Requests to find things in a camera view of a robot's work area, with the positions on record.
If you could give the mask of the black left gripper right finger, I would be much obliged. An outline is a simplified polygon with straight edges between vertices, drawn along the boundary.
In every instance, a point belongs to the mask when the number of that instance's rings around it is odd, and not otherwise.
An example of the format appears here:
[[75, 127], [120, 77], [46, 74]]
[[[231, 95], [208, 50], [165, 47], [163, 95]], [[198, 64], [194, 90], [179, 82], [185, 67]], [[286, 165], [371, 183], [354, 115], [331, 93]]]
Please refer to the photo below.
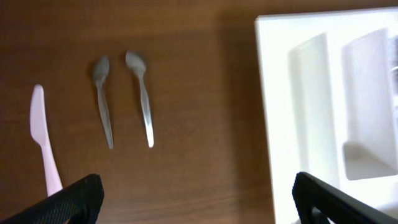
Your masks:
[[345, 194], [307, 172], [296, 174], [292, 189], [300, 222], [397, 224], [397, 219]]

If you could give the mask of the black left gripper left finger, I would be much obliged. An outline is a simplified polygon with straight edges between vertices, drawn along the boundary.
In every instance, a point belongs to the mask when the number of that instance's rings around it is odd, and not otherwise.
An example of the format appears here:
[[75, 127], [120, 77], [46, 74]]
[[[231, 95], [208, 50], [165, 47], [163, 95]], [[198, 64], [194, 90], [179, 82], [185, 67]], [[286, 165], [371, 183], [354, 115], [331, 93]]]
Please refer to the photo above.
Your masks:
[[95, 224], [103, 200], [101, 177], [90, 174], [1, 223]]

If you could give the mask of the pink plastic knife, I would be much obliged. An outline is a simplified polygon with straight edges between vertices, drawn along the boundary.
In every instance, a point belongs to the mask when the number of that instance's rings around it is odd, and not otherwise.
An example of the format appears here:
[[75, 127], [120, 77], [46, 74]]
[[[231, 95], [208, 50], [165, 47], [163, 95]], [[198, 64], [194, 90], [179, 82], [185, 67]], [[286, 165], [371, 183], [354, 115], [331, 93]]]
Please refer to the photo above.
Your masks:
[[44, 88], [39, 84], [34, 86], [32, 93], [29, 122], [32, 139], [39, 145], [42, 152], [47, 196], [49, 197], [61, 191], [63, 186], [53, 157], [47, 128]]

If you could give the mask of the white cutlery tray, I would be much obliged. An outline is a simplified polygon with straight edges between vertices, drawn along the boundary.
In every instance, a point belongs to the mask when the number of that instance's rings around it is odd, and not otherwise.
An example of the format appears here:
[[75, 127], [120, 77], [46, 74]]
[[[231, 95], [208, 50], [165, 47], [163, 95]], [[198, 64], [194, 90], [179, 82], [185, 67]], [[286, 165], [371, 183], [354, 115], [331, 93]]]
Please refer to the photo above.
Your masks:
[[276, 223], [308, 172], [397, 216], [397, 8], [255, 21]]

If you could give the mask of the left small grey spoon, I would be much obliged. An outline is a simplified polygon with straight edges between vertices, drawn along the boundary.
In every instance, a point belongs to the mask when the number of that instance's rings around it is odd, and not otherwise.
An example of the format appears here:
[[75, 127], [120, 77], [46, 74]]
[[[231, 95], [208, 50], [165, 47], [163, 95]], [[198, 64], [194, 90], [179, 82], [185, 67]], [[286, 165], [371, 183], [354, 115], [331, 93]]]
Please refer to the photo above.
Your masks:
[[109, 109], [103, 90], [103, 84], [108, 77], [110, 70], [109, 58], [107, 55], [101, 56], [93, 67], [92, 80], [95, 84], [98, 98], [98, 108], [103, 125], [106, 141], [109, 149], [114, 149], [113, 133], [111, 129], [111, 120], [109, 117]]

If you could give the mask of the small grey spoon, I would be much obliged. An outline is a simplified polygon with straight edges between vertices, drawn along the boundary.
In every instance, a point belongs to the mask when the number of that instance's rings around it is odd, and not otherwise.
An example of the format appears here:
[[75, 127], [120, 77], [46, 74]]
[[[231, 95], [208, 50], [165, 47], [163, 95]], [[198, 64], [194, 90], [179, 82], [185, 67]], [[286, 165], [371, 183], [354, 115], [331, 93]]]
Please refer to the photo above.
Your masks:
[[150, 148], [153, 148], [154, 129], [152, 124], [149, 95], [144, 81], [144, 75], [146, 73], [147, 66], [141, 56], [131, 51], [126, 52], [125, 62], [127, 67], [134, 72], [139, 81], [140, 101], [146, 129], [147, 143]]
[[109, 149], [114, 149], [113, 133], [111, 129], [111, 120], [109, 117], [109, 109], [103, 90], [103, 84], [108, 77], [110, 70], [109, 58], [107, 55], [101, 56], [93, 67], [92, 80], [95, 84], [98, 98], [98, 108], [103, 125], [106, 141]]

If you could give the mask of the right small grey spoon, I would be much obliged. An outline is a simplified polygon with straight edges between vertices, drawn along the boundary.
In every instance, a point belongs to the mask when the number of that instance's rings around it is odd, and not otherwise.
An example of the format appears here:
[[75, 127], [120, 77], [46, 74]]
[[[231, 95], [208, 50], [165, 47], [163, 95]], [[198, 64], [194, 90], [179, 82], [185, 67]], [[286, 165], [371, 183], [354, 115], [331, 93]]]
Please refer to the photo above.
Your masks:
[[144, 81], [144, 75], [146, 73], [147, 66], [141, 56], [131, 51], [126, 52], [125, 62], [127, 67], [134, 72], [139, 81], [140, 101], [146, 129], [147, 143], [150, 148], [153, 148], [154, 129], [152, 124], [149, 95]]

